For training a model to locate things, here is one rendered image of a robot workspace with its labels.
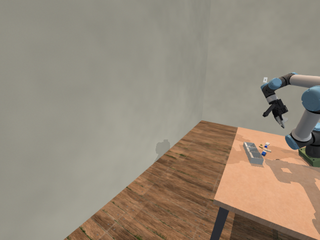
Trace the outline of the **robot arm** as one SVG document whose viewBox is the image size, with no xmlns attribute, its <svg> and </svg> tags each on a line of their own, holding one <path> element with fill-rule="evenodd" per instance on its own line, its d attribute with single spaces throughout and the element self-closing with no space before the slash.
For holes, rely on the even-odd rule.
<svg viewBox="0 0 320 240">
<path fill-rule="evenodd" d="M 305 153 L 313 158 L 320 158 L 320 76 L 298 75 L 289 73 L 273 78 L 260 88 L 268 103 L 277 100 L 275 90 L 287 85 L 309 88 L 301 96 L 305 110 L 300 121 L 290 134 L 285 136 L 288 146 L 297 150 L 305 147 Z"/>
</svg>

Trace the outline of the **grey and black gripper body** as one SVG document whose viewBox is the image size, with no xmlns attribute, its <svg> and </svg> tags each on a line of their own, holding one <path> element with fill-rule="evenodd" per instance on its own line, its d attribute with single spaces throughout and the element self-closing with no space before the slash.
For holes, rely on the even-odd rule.
<svg viewBox="0 0 320 240">
<path fill-rule="evenodd" d="M 276 99 L 276 100 L 273 100 L 271 102 L 269 102 L 269 105 L 276 105 L 273 110 L 272 110 L 272 114 L 277 117 L 278 116 L 278 112 L 280 112 L 281 114 L 284 114 L 286 112 L 288 112 L 288 109 L 286 107 L 286 105 L 283 104 L 282 100 L 281 99 Z M 278 111 L 278 112 L 277 112 Z"/>
</svg>

